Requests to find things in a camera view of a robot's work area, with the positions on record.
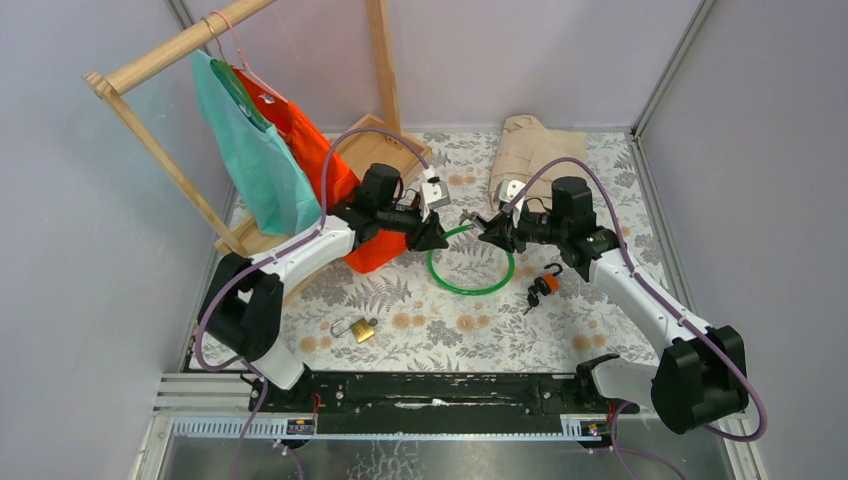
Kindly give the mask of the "green cable lock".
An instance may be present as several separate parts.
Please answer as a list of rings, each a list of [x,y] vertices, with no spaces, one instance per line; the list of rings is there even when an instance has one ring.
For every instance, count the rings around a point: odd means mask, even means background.
[[[466,232],[471,228],[477,228],[477,229],[482,230],[483,229],[482,220],[479,218],[479,215],[477,213],[464,210],[462,212],[462,214],[460,215],[459,225],[457,227],[449,230],[447,233],[445,233],[444,238],[448,239],[448,238],[453,237],[455,235],[458,235],[460,233]],[[483,295],[488,295],[488,294],[494,293],[494,292],[502,289],[513,278],[513,275],[514,275],[515,270],[516,270],[516,260],[514,258],[514,255],[510,252],[506,253],[506,258],[507,258],[508,265],[507,265],[507,270],[506,270],[506,273],[504,274],[504,277],[491,286],[484,287],[484,288],[478,288],[478,289],[459,287],[459,286],[450,284],[446,280],[444,280],[436,271],[435,264],[434,264],[434,253],[432,251],[427,253],[426,266],[427,266],[427,270],[430,274],[430,277],[440,288],[442,288],[442,289],[444,289],[448,292],[458,294],[458,295],[462,295],[462,296],[483,296]]]

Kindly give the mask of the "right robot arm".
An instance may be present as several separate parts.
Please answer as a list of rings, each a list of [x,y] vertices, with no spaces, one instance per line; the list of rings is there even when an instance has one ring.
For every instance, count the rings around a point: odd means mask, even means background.
[[[745,347],[732,327],[715,328],[642,273],[616,231],[600,226],[586,180],[566,176],[551,186],[551,206],[534,212],[517,195],[519,181],[499,188],[499,211],[474,215],[480,240],[510,253],[553,245],[562,262],[611,300],[641,331],[656,366],[606,355],[577,368],[575,402],[597,412],[612,399],[656,412],[676,434],[740,413],[749,405]]]

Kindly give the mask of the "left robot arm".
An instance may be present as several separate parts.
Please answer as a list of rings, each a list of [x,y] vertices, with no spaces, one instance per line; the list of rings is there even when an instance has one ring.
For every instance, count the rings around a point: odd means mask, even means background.
[[[282,408],[304,407],[311,387],[302,378],[306,364],[295,356],[281,332],[285,295],[381,232],[402,234],[409,251],[446,248],[437,210],[450,203],[448,187],[432,168],[423,175],[412,203],[403,205],[398,195],[399,172],[375,163],[359,186],[307,230],[254,258],[225,255],[204,299],[195,355],[202,355],[202,340],[210,334],[273,385],[272,398]]]

